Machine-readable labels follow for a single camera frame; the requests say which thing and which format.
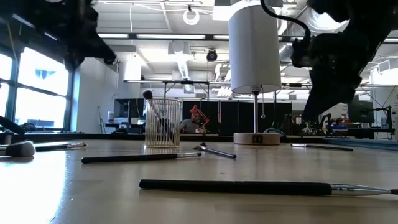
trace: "man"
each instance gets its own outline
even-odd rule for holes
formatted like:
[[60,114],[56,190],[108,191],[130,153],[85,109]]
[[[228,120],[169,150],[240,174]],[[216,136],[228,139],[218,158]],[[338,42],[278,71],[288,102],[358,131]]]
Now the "man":
[[200,114],[192,113],[191,119],[185,119],[180,123],[180,131],[184,133],[196,133],[200,127]]

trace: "lamp base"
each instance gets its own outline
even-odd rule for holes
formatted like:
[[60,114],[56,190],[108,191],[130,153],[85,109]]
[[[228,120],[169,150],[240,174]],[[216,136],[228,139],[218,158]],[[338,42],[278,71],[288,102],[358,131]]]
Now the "lamp base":
[[280,134],[234,133],[234,144],[275,146],[280,144]]

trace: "lamp shade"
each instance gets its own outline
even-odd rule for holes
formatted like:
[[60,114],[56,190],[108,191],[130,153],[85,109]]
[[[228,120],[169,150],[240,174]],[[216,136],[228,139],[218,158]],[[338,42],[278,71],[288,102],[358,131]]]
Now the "lamp shade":
[[252,86],[262,86],[260,93],[279,90],[276,19],[266,14],[261,6],[248,6],[235,12],[228,27],[232,92],[250,94]]

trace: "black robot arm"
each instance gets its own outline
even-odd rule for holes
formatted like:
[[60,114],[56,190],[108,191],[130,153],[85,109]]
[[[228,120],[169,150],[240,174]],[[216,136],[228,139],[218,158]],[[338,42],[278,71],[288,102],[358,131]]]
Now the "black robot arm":
[[74,70],[85,57],[103,58],[111,64],[116,54],[97,34],[98,13],[92,0],[0,0],[0,22],[12,19],[35,29],[39,35],[50,34],[65,49],[64,59]]
[[359,0],[308,0],[318,13],[328,13],[336,22],[349,20],[340,33],[324,33],[310,41],[295,41],[295,67],[312,67],[312,90],[303,118],[312,119],[337,103],[349,103],[361,83],[359,74],[390,31],[397,27],[396,1],[364,4]]

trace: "window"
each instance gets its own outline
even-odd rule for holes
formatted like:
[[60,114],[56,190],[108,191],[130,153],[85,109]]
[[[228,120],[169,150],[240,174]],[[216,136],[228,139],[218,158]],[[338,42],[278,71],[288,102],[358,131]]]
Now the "window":
[[0,78],[9,80],[11,77],[12,59],[0,54]]
[[37,128],[63,128],[66,99],[18,88],[15,123],[33,123]]
[[65,66],[32,49],[21,54],[18,82],[66,96],[69,72]]
[[6,116],[6,106],[8,100],[9,86],[5,83],[0,83],[0,116]]
[[26,47],[19,65],[15,123],[64,128],[69,75],[62,63]]

